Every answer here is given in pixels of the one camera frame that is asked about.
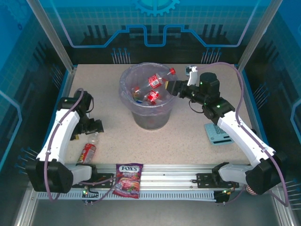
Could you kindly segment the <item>grey metal panel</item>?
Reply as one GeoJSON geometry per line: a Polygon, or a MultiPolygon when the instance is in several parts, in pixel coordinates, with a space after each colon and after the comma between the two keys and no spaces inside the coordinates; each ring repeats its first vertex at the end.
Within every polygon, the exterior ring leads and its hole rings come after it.
{"type": "Polygon", "coordinates": [[[198,201],[37,200],[15,222],[17,226],[294,226],[269,196],[242,195],[233,203],[198,201]]]}

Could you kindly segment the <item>black controller board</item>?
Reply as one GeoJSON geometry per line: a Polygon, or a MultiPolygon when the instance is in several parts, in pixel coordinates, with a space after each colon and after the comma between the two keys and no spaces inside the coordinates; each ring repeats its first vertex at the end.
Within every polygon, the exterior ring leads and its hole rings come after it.
{"type": "Polygon", "coordinates": [[[226,191],[214,191],[215,203],[224,204],[229,201],[231,192],[226,191]]]}
{"type": "Polygon", "coordinates": [[[99,197],[99,193],[97,191],[92,191],[88,186],[84,187],[81,198],[86,206],[88,204],[92,205],[94,199],[98,197],[99,197]]]}

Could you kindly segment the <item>aluminium frame post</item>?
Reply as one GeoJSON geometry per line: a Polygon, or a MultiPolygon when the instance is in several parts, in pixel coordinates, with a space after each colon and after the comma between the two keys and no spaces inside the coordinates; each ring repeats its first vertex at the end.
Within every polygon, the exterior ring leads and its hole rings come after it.
{"type": "Polygon", "coordinates": [[[283,0],[271,0],[265,13],[263,14],[258,26],[256,27],[247,47],[245,48],[241,59],[238,63],[238,71],[242,72],[246,64],[250,60],[252,54],[254,53],[256,47],[258,46],[260,40],[268,29],[272,19],[274,18],[276,12],[278,11],[283,0]]]}
{"type": "Polygon", "coordinates": [[[61,40],[59,39],[59,36],[57,35],[41,3],[39,2],[39,0],[26,0],[26,1],[29,4],[30,8],[32,9],[34,15],[36,16],[39,24],[43,28],[48,39],[50,40],[52,46],[54,47],[56,53],[61,59],[66,70],[69,73],[73,73],[74,66],[71,62],[71,59],[69,58],[61,40]]]}

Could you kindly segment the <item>red label cola bottle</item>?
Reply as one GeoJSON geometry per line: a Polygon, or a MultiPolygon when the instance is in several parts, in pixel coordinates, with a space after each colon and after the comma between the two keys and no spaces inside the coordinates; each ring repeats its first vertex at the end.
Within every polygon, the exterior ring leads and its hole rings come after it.
{"type": "Polygon", "coordinates": [[[151,105],[155,105],[159,99],[159,92],[151,90],[147,95],[144,96],[143,101],[149,102],[151,105]]]}

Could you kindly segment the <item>clear bottle clear cap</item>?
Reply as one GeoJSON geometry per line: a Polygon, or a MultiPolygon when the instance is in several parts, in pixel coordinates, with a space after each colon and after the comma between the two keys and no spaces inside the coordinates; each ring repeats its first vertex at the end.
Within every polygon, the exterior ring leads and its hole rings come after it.
{"type": "Polygon", "coordinates": [[[97,146],[98,141],[99,141],[99,136],[100,136],[99,132],[89,134],[87,143],[91,144],[91,145],[94,145],[94,146],[97,146]]]}

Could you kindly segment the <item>purple candy bag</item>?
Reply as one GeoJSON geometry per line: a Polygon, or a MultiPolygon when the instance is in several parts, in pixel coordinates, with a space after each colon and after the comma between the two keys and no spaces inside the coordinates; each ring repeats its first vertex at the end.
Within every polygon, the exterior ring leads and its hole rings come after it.
{"type": "Polygon", "coordinates": [[[140,182],[143,164],[127,163],[116,164],[116,184],[113,194],[138,199],[140,195],[140,182]]]}

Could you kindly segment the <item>light blue calculator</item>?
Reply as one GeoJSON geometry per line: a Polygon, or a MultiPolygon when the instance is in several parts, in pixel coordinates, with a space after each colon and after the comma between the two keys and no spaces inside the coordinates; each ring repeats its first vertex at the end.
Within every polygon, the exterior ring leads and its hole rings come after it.
{"type": "Polygon", "coordinates": [[[212,145],[226,145],[234,142],[224,130],[214,123],[205,124],[204,127],[212,145]]]}

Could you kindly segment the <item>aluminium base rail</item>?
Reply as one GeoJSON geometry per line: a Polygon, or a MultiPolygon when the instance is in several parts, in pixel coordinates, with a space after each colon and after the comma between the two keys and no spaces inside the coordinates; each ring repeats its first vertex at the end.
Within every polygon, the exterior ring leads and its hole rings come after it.
{"type": "MultiPolygon", "coordinates": [[[[142,169],[141,181],[173,182],[179,181],[186,173],[184,168],[145,168],[142,169]]],[[[257,194],[263,194],[279,183],[284,182],[282,165],[278,164],[275,157],[261,161],[255,167],[251,165],[230,164],[223,162],[211,169],[214,181],[223,180],[237,182],[250,186],[257,194]]],[[[111,178],[101,182],[85,182],[85,186],[93,186],[110,181],[111,178]]]]}

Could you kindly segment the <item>small red cap bottle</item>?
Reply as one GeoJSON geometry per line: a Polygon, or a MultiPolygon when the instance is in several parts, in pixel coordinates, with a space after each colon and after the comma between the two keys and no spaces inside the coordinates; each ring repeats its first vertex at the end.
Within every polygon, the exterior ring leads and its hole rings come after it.
{"type": "Polygon", "coordinates": [[[154,73],[146,81],[144,81],[142,85],[138,85],[132,88],[132,92],[134,92],[135,94],[146,94],[151,90],[162,86],[167,81],[169,75],[176,75],[174,68],[169,68],[165,71],[154,73]]]}

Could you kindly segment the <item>red drink can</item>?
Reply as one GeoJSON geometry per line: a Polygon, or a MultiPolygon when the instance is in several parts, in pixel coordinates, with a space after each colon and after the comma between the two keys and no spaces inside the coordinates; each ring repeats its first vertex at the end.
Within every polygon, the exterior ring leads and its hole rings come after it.
{"type": "Polygon", "coordinates": [[[85,144],[77,164],[89,164],[92,161],[92,158],[95,154],[96,146],[94,144],[87,143],[85,144]]]}

